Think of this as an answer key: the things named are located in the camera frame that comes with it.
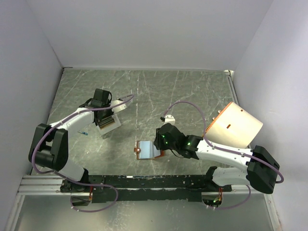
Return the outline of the brown leather card holder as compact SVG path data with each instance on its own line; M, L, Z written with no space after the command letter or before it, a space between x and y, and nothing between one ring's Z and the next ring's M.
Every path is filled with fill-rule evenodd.
M137 141L134 153L137 156L137 160L151 160L165 155L164 151L158 150L154 146L153 141Z

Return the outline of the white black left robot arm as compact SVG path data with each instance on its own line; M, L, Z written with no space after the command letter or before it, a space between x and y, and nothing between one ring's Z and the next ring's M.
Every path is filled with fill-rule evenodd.
M89 172L69 160L69 135L77 133L84 126L98 123L113 114L112 94L107 90L96 89L94 96L82 104L74 113L53 124L39 124L30 147L28 159L37 165L72 180L78 192L90 186Z

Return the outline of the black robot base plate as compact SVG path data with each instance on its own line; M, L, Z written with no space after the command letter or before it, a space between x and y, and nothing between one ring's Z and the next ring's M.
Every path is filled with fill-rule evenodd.
M230 192L231 186L218 186L206 175L90 175L91 184L108 184L118 190L118 201L187 200L202 201L202 193L217 194L222 188Z

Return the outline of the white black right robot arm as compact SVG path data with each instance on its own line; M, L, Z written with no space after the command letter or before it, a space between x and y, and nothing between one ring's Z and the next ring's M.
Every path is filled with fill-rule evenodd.
M203 137L184 135L170 123L156 129L154 145L158 150L175 151L187 159L227 165L208 169L204 185L209 191L229 185L248 185L265 194L274 191L280 166L262 146L250 150L219 145Z

